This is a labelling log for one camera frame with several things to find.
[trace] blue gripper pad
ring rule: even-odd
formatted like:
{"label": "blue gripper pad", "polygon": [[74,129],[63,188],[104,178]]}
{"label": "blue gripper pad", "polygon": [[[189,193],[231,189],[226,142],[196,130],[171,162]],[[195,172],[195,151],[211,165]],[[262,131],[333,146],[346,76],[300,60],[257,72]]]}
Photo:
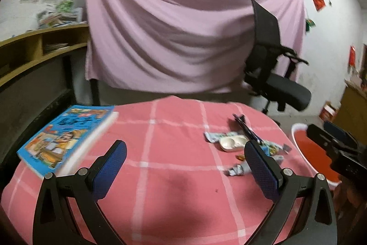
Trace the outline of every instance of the blue gripper pad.
{"label": "blue gripper pad", "polygon": [[127,156],[125,142],[116,140],[104,156],[98,157],[90,168],[92,197],[96,202],[107,195]]}
{"label": "blue gripper pad", "polygon": [[256,141],[249,141],[245,145],[246,161],[251,169],[256,183],[260,186],[264,196],[267,199],[271,199],[273,202],[276,202],[279,198],[278,190],[281,183],[283,182],[283,177],[281,177],[281,181],[279,182],[280,177],[277,177],[270,169],[268,163],[265,162],[266,158],[272,159],[274,162],[275,160],[273,158],[266,157],[260,146],[256,143],[256,146],[258,147],[258,149],[256,149],[253,143],[256,143]]}

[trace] pink tablecloth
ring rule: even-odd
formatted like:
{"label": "pink tablecloth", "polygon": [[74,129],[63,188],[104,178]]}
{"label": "pink tablecloth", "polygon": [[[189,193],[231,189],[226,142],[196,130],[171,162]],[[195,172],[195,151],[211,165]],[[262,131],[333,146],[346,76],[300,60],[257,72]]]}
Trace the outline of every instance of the pink tablecloth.
{"label": "pink tablecloth", "polygon": [[[232,114],[245,114],[261,138],[294,148],[267,116],[237,103],[210,103],[177,97],[116,106],[118,120],[91,149],[80,167],[89,167],[117,139],[127,144],[127,160],[107,196],[98,201],[127,244],[238,245],[255,231],[272,205],[252,175],[226,177],[223,170],[238,161],[205,141],[204,131],[237,129]],[[296,149],[282,167],[298,175],[310,171]],[[32,223],[39,179],[21,162],[6,186],[1,205],[14,227],[32,244]],[[286,237],[298,206],[295,205]],[[92,240],[81,215],[76,220]]]}

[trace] plastic tub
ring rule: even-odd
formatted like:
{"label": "plastic tub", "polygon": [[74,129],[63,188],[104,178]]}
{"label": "plastic tub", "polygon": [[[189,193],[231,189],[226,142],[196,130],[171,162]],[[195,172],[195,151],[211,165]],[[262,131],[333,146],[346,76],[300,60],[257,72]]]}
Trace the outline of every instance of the plastic tub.
{"label": "plastic tub", "polygon": [[[300,152],[300,155],[302,156],[302,158],[304,159],[304,161],[306,161],[307,165],[310,167],[312,175],[315,176],[318,171],[311,165],[311,163],[308,162],[308,160],[306,159],[306,157],[303,155],[302,151],[300,150],[300,148],[297,145],[296,139],[294,137],[294,133],[302,130],[302,131],[306,131],[307,130],[307,125],[306,124],[302,124],[302,123],[296,123],[292,126],[292,130],[291,130],[291,140],[293,141],[293,144],[296,146],[297,150]],[[339,185],[340,182],[333,182],[330,180],[327,180],[328,184],[329,184],[329,188],[330,190],[334,190],[336,186]]]}

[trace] hanging fabric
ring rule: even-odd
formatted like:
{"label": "hanging fabric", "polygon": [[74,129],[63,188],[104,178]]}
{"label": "hanging fabric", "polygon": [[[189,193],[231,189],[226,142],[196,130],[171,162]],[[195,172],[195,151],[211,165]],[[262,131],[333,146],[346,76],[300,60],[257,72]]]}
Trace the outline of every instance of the hanging fabric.
{"label": "hanging fabric", "polygon": [[[281,42],[301,51],[304,0],[256,0],[279,21]],[[86,78],[159,92],[239,89],[254,42],[250,0],[86,0]],[[287,59],[277,73],[284,74]]]}

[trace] blue book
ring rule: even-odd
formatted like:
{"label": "blue book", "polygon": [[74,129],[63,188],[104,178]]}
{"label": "blue book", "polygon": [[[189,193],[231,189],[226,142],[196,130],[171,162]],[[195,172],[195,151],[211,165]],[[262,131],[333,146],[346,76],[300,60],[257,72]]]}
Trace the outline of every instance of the blue book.
{"label": "blue book", "polygon": [[18,156],[40,177],[49,172],[57,174],[78,147],[84,146],[87,137],[111,119],[113,108],[71,106],[23,145]]}

